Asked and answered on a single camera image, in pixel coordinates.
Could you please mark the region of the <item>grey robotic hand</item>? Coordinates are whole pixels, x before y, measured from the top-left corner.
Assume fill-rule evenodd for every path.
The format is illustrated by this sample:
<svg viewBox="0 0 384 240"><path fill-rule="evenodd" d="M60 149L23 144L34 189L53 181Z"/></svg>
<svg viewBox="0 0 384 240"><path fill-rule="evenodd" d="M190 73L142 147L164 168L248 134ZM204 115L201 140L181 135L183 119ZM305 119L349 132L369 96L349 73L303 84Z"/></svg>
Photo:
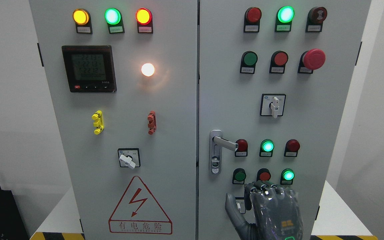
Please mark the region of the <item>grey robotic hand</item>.
<svg viewBox="0 0 384 240"><path fill-rule="evenodd" d="M244 204L254 210L255 223L249 223L227 193L225 210L242 240L301 240L303 221L294 190L269 181L254 181L244 186Z"/></svg>

